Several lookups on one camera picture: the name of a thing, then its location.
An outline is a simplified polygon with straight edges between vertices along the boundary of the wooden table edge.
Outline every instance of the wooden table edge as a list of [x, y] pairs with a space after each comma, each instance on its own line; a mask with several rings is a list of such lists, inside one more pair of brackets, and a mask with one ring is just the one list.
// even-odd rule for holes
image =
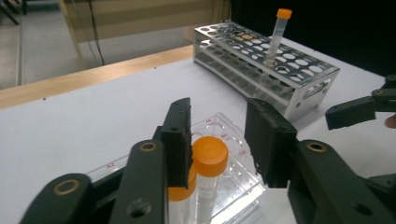
[[192, 58], [192, 45], [1, 90], [0, 109], [74, 91], [189, 58]]

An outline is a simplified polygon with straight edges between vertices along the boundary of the orange cap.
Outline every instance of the orange cap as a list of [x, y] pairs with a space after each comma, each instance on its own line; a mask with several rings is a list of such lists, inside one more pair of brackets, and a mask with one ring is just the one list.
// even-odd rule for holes
[[195, 171], [194, 165], [192, 165], [189, 171], [189, 188], [168, 188], [168, 200], [172, 202], [180, 202], [190, 197], [195, 191], [196, 179], [197, 173]]
[[280, 19], [286, 19], [286, 20], [288, 20], [288, 19], [290, 19], [290, 17], [291, 17], [291, 10], [290, 10], [290, 9], [285, 9], [285, 8], [280, 8], [280, 9], [277, 11], [276, 16], [277, 16], [278, 18], [280, 18]]
[[228, 148], [217, 137], [201, 137], [192, 145], [192, 158], [198, 175], [214, 177], [227, 167]]

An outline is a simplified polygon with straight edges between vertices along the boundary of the floor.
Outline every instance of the floor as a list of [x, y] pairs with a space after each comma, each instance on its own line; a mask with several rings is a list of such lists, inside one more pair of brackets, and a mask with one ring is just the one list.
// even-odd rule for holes
[[[10, 2], [21, 11], [20, 5]], [[28, 2], [27, 15], [13, 15], [20, 25], [0, 13], [0, 90], [81, 70], [57, 1]], [[190, 43], [184, 38], [183, 29], [177, 28], [102, 39], [99, 46], [105, 64], [110, 64]], [[93, 42], [80, 47], [86, 54], [97, 52]], [[100, 65], [91, 63], [92, 67]]]

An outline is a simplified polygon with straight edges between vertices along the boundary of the test tube rack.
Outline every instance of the test tube rack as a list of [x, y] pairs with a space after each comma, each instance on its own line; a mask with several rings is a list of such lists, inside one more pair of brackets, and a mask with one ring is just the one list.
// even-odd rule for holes
[[270, 42], [232, 21], [212, 24], [194, 29], [193, 59], [293, 122], [320, 105], [340, 69], [284, 44], [275, 65], [265, 65]]

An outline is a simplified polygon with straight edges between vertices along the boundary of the black background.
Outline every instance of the black background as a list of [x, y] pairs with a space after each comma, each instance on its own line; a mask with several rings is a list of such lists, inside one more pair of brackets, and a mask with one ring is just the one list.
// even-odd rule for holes
[[232, 0], [232, 21], [262, 35], [291, 9], [284, 36], [381, 76], [396, 74], [396, 10], [390, 1]]

